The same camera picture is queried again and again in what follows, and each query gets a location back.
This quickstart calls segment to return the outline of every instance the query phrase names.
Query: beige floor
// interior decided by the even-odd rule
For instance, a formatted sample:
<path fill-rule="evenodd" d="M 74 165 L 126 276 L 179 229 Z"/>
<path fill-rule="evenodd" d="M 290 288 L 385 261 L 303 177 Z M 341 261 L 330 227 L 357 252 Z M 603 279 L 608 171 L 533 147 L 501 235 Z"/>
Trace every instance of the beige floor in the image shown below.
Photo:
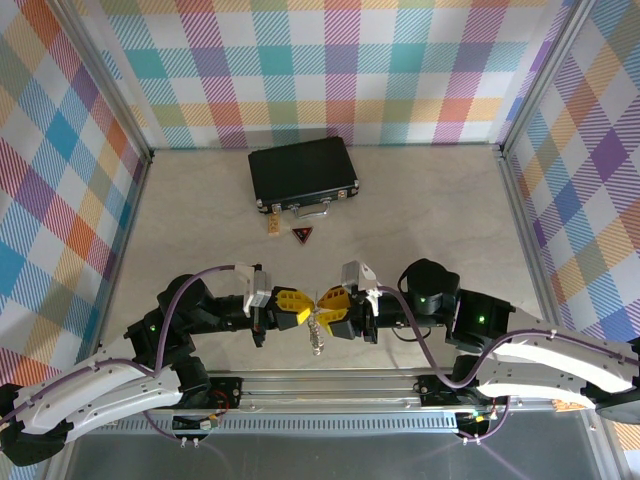
<path fill-rule="evenodd" d="M 427 257 L 459 273 L 462 286 L 539 314 L 492 152 L 487 146 L 354 148 L 360 194 L 331 207 L 325 218 L 295 223 L 283 215 L 278 238 L 257 213 L 246 151 L 162 151 L 142 199 L 106 330 L 113 339 L 154 308 L 155 296 L 182 273 L 235 262 L 261 262 L 274 285 L 321 296 L 340 281 L 343 263 L 357 259 L 395 285 L 404 268 Z M 313 225 L 301 246 L 289 226 Z M 206 281 L 214 295 L 240 293 L 232 273 Z M 429 339 L 436 359 L 455 351 Z M 306 326 L 269 332 L 264 348 L 248 332 L 196 337 L 208 368 L 391 368 L 424 366 L 415 344 L 390 332 L 378 345 L 327 338 L 313 357 Z"/>

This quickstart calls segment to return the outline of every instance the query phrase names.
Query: colorful plaid wall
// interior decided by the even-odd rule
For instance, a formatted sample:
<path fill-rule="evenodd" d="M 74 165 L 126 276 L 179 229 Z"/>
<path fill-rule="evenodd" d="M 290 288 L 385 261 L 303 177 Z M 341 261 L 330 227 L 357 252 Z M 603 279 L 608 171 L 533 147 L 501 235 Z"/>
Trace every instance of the colorful plaid wall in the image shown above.
<path fill-rule="evenodd" d="M 565 324 L 640 336 L 640 2 L 597 3 L 515 153 Z M 640 475 L 640 429 L 616 431 Z"/>
<path fill-rule="evenodd" d="M 76 1 L 150 143 L 173 148 L 486 141 L 561 3 Z"/>
<path fill-rule="evenodd" d="M 3 1 L 0 384 L 87 354 L 141 165 L 45 1 Z M 34 472 L 0 455 L 0 478 Z"/>
<path fill-rule="evenodd" d="M 553 19 L 551 28 L 545 35 L 544 41 L 542 42 L 542 46 L 540 47 L 540 50 L 538 51 L 538 54 L 536 55 L 535 60 L 531 64 L 531 67 L 527 72 L 527 76 L 524 82 L 522 82 L 522 85 L 518 90 L 518 94 L 516 95 L 516 98 L 513 104 L 511 105 L 511 108 L 509 109 L 509 113 L 507 114 L 507 119 L 502 125 L 502 128 L 500 129 L 500 133 L 498 134 L 497 143 L 499 144 L 504 143 L 504 140 L 507 134 L 509 133 L 511 126 L 513 125 L 513 122 L 515 121 L 516 117 L 520 113 L 520 107 L 522 106 L 522 102 L 524 101 L 526 96 L 529 94 L 531 85 L 533 84 L 533 81 L 538 75 L 540 68 L 544 64 L 544 61 L 546 60 L 547 55 L 551 50 L 553 42 L 556 40 L 556 37 L 558 36 L 558 33 L 560 32 L 560 29 L 564 24 L 565 20 L 567 19 L 567 15 L 571 11 L 571 7 L 575 4 L 575 2 L 576 0 L 562 1 L 562 6 L 558 10 L 558 13 L 556 14 L 555 18 Z"/>

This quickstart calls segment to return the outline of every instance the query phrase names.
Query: small metal object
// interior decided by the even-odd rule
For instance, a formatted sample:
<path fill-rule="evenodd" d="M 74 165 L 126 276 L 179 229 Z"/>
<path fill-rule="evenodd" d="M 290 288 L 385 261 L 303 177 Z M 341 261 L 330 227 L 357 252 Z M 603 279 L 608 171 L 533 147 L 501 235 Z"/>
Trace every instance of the small metal object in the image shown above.
<path fill-rule="evenodd" d="M 320 325 L 316 321 L 315 312 L 307 320 L 307 325 L 309 326 L 309 341 L 311 342 L 313 355 L 318 356 L 324 350 L 324 339 L 320 335 Z"/>
<path fill-rule="evenodd" d="M 331 199 L 323 198 L 321 202 L 324 205 L 324 210 L 321 210 L 319 212 L 311 212 L 311 213 L 305 213 L 304 215 L 300 215 L 299 205 L 291 205 L 289 209 L 294 213 L 294 215 L 298 219 L 311 218 L 311 217 L 323 217 L 329 213 L 329 207 L 331 206 Z"/>

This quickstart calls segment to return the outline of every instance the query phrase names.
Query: triangle sign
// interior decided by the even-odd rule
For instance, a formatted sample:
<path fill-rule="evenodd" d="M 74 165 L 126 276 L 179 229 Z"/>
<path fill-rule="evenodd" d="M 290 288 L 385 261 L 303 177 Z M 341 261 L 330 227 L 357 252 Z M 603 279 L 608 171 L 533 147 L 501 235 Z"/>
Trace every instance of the triangle sign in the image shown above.
<path fill-rule="evenodd" d="M 304 227 L 304 228 L 294 228 L 292 229 L 293 234 L 296 236 L 298 241 L 304 245 L 309 240 L 309 236 L 313 231 L 313 227 Z"/>

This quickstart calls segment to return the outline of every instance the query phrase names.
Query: small tag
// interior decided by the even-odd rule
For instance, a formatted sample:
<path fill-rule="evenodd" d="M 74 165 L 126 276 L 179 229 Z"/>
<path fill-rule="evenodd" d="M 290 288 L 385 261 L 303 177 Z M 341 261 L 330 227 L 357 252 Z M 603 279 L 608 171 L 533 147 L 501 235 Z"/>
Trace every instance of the small tag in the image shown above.
<path fill-rule="evenodd" d="M 267 232 L 269 233 L 270 237 L 276 237 L 280 235 L 280 215 L 278 213 L 272 213 L 271 215 L 269 215 Z"/>
<path fill-rule="evenodd" d="M 307 240 L 309 240 L 309 236 L 311 235 L 311 232 L 313 232 L 313 227 L 294 228 L 292 229 L 292 232 L 298 241 L 304 245 L 307 243 Z"/>

